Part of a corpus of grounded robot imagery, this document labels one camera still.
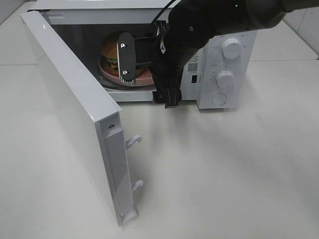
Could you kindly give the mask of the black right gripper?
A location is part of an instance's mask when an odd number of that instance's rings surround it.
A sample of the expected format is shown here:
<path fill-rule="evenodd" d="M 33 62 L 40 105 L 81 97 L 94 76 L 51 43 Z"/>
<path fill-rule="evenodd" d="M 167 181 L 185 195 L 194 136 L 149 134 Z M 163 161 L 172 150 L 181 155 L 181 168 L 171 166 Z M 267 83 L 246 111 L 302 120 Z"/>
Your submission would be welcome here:
<path fill-rule="evenodd" d="M 199 48 L 186 45 L 184 36 L 175 36 L 169 24 L 156 23 L 157 36 L 150 50 L 156 90 L 152 92 L 155 104 L 165 104 L 165 108 L 175 108 L 180 101 L 180 87 L 184 66 Z"/>

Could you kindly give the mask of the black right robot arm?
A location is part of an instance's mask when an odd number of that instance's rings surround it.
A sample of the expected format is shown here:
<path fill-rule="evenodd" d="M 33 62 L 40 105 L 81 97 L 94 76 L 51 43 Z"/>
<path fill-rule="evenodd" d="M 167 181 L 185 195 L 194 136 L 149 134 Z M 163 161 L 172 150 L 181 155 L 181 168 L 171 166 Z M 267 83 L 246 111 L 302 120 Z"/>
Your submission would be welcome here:
<path fill-rule="evenodd" d="M 213 37 L 272 28 L 292 10 L 285 0 L 181 0 L 155 39 L 153 102 L 178 106 L 184 66 Z"/>

